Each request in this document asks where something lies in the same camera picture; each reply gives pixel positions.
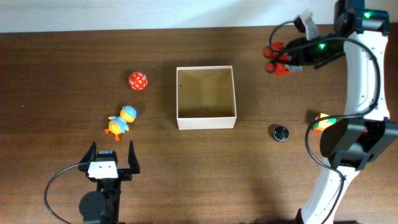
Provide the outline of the red lettered ball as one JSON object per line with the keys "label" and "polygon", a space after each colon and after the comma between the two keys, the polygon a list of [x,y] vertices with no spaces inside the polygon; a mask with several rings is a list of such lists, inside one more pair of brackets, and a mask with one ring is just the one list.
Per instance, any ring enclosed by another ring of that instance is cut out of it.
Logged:
{"label": "red lettered ball", "polygon": [[148,79],[143,72],[133,72],[129,76],[128,83],[133,90],[142,91],[147,88]]}

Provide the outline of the black round lid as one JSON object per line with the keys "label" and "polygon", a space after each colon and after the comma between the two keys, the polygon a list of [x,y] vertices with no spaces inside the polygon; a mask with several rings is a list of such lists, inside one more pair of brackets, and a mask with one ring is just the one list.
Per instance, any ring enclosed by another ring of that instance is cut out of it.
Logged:
{"label": "black round lid", "polygon": [[273,138],[278,142],[284,142],[290,137],[290,132],[285,126],[276,126],[272,132]]}

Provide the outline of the orange toy duck blue hat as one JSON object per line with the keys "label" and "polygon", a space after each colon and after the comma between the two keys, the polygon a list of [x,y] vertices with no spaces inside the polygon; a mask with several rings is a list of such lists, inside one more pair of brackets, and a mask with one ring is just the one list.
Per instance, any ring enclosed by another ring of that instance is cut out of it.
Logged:
{"label": "orange toy duck blue hat", "polygon": [[106,134],[113,133],[114,140],[120,141],[119,135],[129,131],[129,123],[137,118],[137,111],[132,106],[123,106],[119,116],[109,116],[108,127],[104,129]]}

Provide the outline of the red toy fire truck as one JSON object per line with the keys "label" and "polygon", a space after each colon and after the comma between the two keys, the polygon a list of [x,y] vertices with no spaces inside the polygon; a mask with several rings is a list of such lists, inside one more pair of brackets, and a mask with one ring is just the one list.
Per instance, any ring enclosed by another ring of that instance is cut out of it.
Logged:
{"label": "red toy fire truck", "polygon": [[273,42],[271,46],[267,46],[263,50],[263,55],[270,61],[266,65],[266,71],[273,73],[275,76],[284,76],[291,73],[302,72],[303,67],[300,65],[289,65],[288,62],[292,58],[287,53],[278,53],[285,45],[282,42]]}

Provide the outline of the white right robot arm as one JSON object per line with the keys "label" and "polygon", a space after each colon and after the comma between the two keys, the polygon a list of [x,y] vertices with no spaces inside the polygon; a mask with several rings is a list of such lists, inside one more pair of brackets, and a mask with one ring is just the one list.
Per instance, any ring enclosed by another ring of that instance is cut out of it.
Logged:
{"label": "white right robot arm", "polygon": [[292,41],[287,51],[298,53],[300,65],[321,67],[342,56],[347,61],[345,112],[321,136],[320,175],[295,217],[296,223],[332,223],[353,179],[397,138],[384,94],[389,13],[368,9],[363,1],[338,1],[332,34],[320,36],[311,11],[294,24],[306,37]]}

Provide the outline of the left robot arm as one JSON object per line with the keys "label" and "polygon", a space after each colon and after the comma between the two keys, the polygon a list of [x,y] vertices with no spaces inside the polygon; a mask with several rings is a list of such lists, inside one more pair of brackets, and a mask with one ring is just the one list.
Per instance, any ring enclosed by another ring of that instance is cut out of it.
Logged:
{"label": "left robot arm", "polygon": [[115,151],[97,151],[96,143],[92,143],[78,166],[87,179],[96,184],[96,190],[88,192],[80,200],[83,223],[119,222],[121,183],[131,181],[132,176],[141,171],[132,141],[129,142],[127,162],[128,168],[119,168]]}

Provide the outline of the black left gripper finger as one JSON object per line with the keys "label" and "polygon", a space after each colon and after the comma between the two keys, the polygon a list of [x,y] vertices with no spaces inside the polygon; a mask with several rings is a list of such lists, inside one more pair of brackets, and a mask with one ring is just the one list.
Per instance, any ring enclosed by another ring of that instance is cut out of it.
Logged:
{"label": "black left gripper finger", "polygon": [[96,157],[96,143],[93,141],[87,153],[81,159],[81,163],[95,160]]}
{"label": "black left gripper finger", "polygon": [[140,165],[136,157],[136,153],[134,150],[134,143],[132,140],[129,142],[129,154],[128,154],[128,164],[131,170],[139,170]]}

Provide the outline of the multicolour puzzle cube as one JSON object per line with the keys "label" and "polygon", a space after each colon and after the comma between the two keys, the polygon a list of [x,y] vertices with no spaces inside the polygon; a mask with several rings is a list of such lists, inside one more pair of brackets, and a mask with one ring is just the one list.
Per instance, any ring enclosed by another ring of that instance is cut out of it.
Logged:
{"label": "multicolour puzzle cube", "polygon": [[322,134],[326,128],[336,123],[336,118],[328,118],[322,120],[312,126],[312,131],[318,134]]}

